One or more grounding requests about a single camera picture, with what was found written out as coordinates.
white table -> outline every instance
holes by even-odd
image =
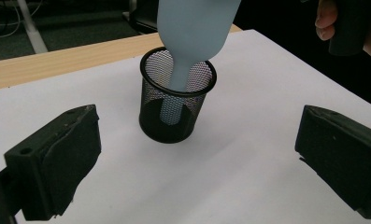
[[[255,31],[229,35],[193,134],[140,129],[140,57],[0,90],[3,154],[64,111],[96,104],[103,152],[49,223],[363,224],[294,150],[304,105],[371,128],[371,105]],[[17,215],[24,223],[22,213]]]

cup rim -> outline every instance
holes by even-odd
[[[208,85],[200,91],[173,91],[173,90],[170,90],[166,87],[163,87],[163,86],[159,85],[158,83],[156,83],[155,81],[153,81],[152,78],[150,78],[150,76],[148,76],[148,73],[145,70],[145,64],[147,62],[147,59],[150,57],[150,55],[152,55],[156,52],[159,52],[159,51],[167,51],[168,53],[170,53],[166,47],[159,47],[159,48],[156,48],[156,49],[152,49],[152,50],[148,51],[142,57],[141,62],[140,62],[140,71],[141,71],[142,77],[151,86],[153,86],[154,88],[156,88],[159,91],[162,91],[163,93],[166,93],[168,95],[182,97],[182,98],[191,98],[191,97],[204,95],[204,94],[207,94],[209,91],[211,91],[214,88],[215,84],[217,83],[217,72],[216,72],[214,66],[212,65],[212,63],[210,61],[204,61],[204,63],[208,66],[208,68],[211,71],[211,80],[209,81]]]

light blue bottle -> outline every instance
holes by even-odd
[[[174,60],[168,89],[186,91],[191,68],[196,63],[211,59],[221,50],[240,2],[160,0],[158,33]],[[168,125],[178,123],[182,104],[178,99],[164,99],[161,120]]]

black mesh cup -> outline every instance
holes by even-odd
[[[173,58],[166,48],[145,54],[140,70],[143,76],[141,129],[151,139],[162,143],[177,143],[189,137],[206,94],[217,81],[213,65],[202,62],[192,67],[186,91],[168,89]]]

floor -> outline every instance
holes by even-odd
[[[6,12],[0,2],[0,60],[34,54],[14,7]],[[118,0],[36,0],[30,13],[49,51],[68,49],[138,35],[123,18],[127,1]]]

